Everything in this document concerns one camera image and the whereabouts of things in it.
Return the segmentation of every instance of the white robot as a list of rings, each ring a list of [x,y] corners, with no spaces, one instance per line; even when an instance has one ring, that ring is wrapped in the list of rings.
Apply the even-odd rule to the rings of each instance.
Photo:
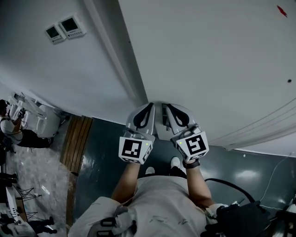
[[[163,104],[163,118],[164,125],[173,131],[171,141],[184,161],[195,160],[207,154],[207,137],[194,119],[192,111],[179,105]],[[126,162],[144,164],[155,141],[155,105],[149,103],[134,110],[127,119],[126,127],[126,133],[120,137],[118,156]]]

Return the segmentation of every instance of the black and white pattern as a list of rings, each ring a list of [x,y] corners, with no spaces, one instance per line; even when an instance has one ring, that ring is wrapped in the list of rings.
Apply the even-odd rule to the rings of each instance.
[[[199,154],[199,155],[197,155],[197,156],[193,156],[193,157],[190,158],[190,160],[194,160],[194,159],[200,158],[200,157],[204,156],[205,153],[206,153],[206,152],[204,152],[204,153],[202,153],[202,154]]]
[[[124,141],[122,155],[129,156],[132,158],[139,158],[140,152],[141,152],[141,146],[142,146],[141,141],[126,139]]]
[[[194,137],[186,139],[186,144],[190,152],[190,155],[194,155],[201,151],[207,150],[201,135],[196,135]]]
[[[127,158],[123,158],[124,161],[129,162],[129,163],[140,163],[139,161],[136,160],[132,160],[132,159],[127,159]]]
[[[177,146],[177,148],[178,148],[178,151],[183,156],[183,158],[186,160],[187,159],[187,155],[185,154],[185,152],[182,150],[182,148],[179,145]]]
[[[146,151],[146,154],[144,155],[144,158],[143,158],[144,162],[147,159],[147,157],[148,157],[148,155],[150,154],[151,151],[152,151],[152,145],[149,146],[148,150]]]

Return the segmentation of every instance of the thermostat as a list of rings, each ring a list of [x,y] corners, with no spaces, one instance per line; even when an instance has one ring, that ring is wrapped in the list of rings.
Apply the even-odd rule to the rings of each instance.
[[[45,34],[48,36],[53,44],[63,42],[66,39],[66,36],[57,25],[52,25],[51,27],[49,27],[45,31]]]
[[[59,26],[69,39],[86,34],[85,27],[77,14],[60,21]]]

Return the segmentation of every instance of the white cable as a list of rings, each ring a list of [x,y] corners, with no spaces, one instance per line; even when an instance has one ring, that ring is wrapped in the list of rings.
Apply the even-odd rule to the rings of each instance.
[[[267,188],[266,188],[266,190],[265,190],[265,192],[264,192],[262,198],[260,199],[260,201],[262,201],[262,199],[265,197],[265,194],[266,194],[266,192],[267,192],[267,190],[268,190],[268,187],[269,187],[269,185],[270,185],[271,179],[272,179],[272,177],[273,177],[274,171],[275,171],[276,168],[280,165],[280,163],[282,163],[282,162],[283,162],[285,159],[287,159],[290,155],[292,155],[292,152],[291,152],[288,156],[286,156],[283,160],[281,160],[281,161],[275,166],[275,168],[273,169],[272,174],[271,174],[270,179],[269,179],[269,182],[268,182],[268,185],[267,185]]]
[[[270,206],[264,206],[264,205],[260,205],[260,206],[263,206],[263,207],[266,207],[266,208],[270,208],[270,209],[282,210],[282,209],[274,208],[274,207],[270,207]]]

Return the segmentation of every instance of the gray floor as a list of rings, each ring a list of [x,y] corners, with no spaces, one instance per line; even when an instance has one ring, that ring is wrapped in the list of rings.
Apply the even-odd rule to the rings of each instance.
[[[74,219],[100,196],[110,197],[126,163],[118,158],[119,137],[124,126],[95,119],[86,144],[86,151],[77,182]],[[170,160],[180,156],[171,142],[156,140],[139,176],[148,166],[153,166],[160,175],[168,175]],[[259,155],[241,151],[226,151],[210,147],[209,153],[200,159],[204,178],[218,178],[234,183],[259,200],[266,190],[274,167],[281,156]],[[287,158],[274,173],[262,204],[284,208],[296,191],[296,158]],[[231,204],[241,201],[243,194],[223,184],[207,182],[213,199],[218,203]],[[271,215],[276,210],[268,208]]]
[[[28,212],[38,212],[38,217],[55,221],[53,229],[56,235],[47,233],[46,236],[66,236],[66,201],[68,192],[69,171],[60,163],[60,154],[67,132],[68,122],[64,123],[54,143],[48,149],[29,149],[15,146],[16,154],[7,155],[7,173],[18,173],[18,185],[22,189],[33,187],[34,193],[41,194],[34,200],[25,202]]]

